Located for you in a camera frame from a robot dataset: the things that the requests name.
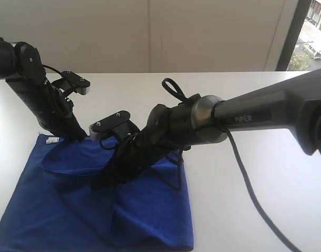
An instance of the white wall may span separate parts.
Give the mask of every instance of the white wall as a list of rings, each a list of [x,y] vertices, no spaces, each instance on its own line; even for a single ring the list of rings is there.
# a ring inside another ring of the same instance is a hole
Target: white wall
[[[2,0],[0,36],[76,72],[274,70],[297,0]]]

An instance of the blue cloth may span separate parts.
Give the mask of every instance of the blue cloth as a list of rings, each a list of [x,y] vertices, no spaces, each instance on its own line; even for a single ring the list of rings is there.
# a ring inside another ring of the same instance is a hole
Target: blue cloth
[[[39,135],[0,221],[0,251],[193,249],[184,173],[180,192],[149,171],[94,192],[89,181],[113,151],[89,138],[46,144],[47,138]],[[114,143],[110,139],[105,145]],[[177,181],[177,167],[167,159],[153,167]]]

